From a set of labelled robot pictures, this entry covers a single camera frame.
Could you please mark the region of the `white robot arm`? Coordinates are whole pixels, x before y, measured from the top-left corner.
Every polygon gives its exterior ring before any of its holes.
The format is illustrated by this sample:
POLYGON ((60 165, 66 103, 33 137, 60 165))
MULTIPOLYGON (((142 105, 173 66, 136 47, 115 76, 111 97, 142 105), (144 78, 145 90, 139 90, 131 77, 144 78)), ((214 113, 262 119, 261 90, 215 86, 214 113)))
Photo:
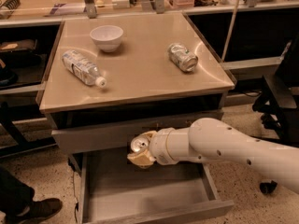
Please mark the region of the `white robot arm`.
POLYGON ((127 159, 139 167, 232 161, 299 192, 299 148, 250 137, 218 119, 201 118, 188 128, 142 133, 132 140, 127 159))

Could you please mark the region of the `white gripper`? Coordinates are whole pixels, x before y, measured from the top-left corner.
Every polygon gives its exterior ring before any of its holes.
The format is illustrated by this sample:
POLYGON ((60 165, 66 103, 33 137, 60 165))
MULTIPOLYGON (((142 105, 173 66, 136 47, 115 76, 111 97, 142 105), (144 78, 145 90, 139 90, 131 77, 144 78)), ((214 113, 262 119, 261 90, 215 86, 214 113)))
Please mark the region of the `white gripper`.
POLYGON ((188 132, 188 128, 145 132, 143 135, 151 138, 149 150, 130 153, 127 159, 140 168, 149 168, 156 161, 161 165, 174 165, 180 161, 187 161, 191 157, 188 132))

